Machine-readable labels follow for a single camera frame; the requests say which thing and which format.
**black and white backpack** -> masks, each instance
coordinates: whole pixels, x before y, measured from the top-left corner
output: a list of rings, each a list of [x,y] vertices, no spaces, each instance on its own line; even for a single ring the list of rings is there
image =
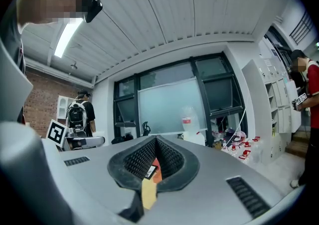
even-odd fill
[[[83,104],[86,103],[86,101],[83,101],[82,103],[77,103],[76,101],[77,100],[72,102],[68,107],[66,113],[66,126],[68,128],[83,127],[83,129],[85,129],[87,114]]]

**black t-shirt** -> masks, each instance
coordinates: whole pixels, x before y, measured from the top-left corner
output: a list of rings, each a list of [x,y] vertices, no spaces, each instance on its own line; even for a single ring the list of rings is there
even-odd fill
[[[19,67],[22,73],[25,74],[23,46],[21,34],[18,30],[15,2],[12,3],[1,20],[0,37],[6,50],[8,51],[8,54],[12,57],[13,61]],[[21,108],[17,122],[23,122],[23,107]]]
[[[76,100],[77,103],[82,103],[84,102],[84,100]],[[92,131],[91,131],[91,127],[90,127],[90,121],[95,120],[95,114],[94,114],[94,108],[93,105],[90,102],[85,102],[83,104],[85,111],[86,111],[86,115],[87,115],[87,125],[85,128],[85,133],[86,136],[92,136]]]

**red shirt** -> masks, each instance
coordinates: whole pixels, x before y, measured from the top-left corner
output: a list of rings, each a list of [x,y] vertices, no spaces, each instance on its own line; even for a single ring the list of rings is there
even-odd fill
[[[319,65],[310,60],[308,63],[309,94],[311,96],[319,94]],[[319,128],[319,104],[310,108],[311,127]]]

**stairs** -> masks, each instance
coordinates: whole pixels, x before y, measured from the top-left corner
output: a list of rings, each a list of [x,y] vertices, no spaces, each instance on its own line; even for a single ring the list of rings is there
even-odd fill
[[[305,158],[308,149],[309,136],[310,132],[297,131],[294,134],[291,143],[286,146],[286,152]]]

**fluorescent light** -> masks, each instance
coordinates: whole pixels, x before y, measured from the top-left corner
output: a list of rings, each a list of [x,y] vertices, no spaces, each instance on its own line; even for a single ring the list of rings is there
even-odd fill
[[[83,19],[82,18],[76,18],[75,21],[69,22],[66,27],[64,28],[59,42],[56,46],[54,55],[58,57],[62,57],[64,50],[66,46],[68,45],[72,35],[75,33],[76,29],[80,26],[82,23]]]

